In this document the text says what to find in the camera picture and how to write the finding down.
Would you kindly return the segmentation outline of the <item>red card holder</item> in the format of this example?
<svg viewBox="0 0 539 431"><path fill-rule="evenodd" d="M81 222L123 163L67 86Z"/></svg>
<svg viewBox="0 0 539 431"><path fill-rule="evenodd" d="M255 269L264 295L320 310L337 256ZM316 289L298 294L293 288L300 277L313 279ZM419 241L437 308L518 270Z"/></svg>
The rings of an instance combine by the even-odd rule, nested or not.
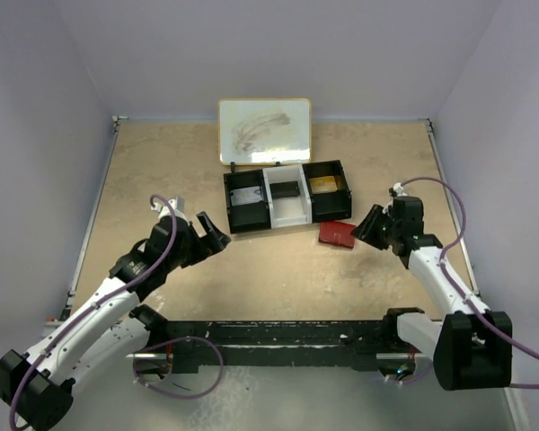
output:
<svg viewBox="0 0 539 431"><path fill-rule="evenodd" d="M320 223L318 242L336 247L353 249L355 238L351 234L356 228L354 224L339 221L326 221Z"/></svg>

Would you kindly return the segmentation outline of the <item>black white three-bin organizer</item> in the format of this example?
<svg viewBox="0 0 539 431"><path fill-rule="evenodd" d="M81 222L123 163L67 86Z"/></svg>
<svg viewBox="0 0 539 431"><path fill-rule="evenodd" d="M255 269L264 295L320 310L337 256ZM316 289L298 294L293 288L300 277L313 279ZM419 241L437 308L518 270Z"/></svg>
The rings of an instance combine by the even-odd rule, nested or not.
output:
<svg viewBox="0 0 539 431"><path fill-rule="evenodd" d="M231 233L352 217L351 191L339 160L230 172L224 186Z"/></svg>

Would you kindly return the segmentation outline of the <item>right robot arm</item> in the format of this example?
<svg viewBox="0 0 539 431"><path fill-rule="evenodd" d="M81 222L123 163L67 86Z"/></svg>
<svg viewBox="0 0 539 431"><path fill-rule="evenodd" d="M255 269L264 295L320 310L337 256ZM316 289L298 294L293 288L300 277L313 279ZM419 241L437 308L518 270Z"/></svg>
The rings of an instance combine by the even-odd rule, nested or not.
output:
<svg viewBox="0 0 539 431"><path fill-rule="evenodd" d="M442 315L433 321L423 312L402 312L382 328L383 344L392 351L415 347L432 361L446 391L509 386L511 319L473 293L444 255L441 241L424 227L422 201L401 195L387 207L372 206L351 233L378 250L392 251Z"/></svg>

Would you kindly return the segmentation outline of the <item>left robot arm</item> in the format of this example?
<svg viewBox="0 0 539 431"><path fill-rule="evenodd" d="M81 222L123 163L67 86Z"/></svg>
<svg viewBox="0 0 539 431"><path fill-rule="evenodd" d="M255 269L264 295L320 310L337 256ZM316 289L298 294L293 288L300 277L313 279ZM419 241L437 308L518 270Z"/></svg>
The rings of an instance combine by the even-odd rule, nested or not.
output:
<svg viewBox="0 0 539 431"><path fill-rule="evenodd" d="M12 430L50 430L70 410L78 387L109 362L130 353L156 352L178 343L210 340L168 336L168 321L144 304L177 268L196 265L223 251L231 239L204 212L192 222L163 208L148 238L118 258L90 299L46 338L25 352L0 359L0 398Z"/></svg>

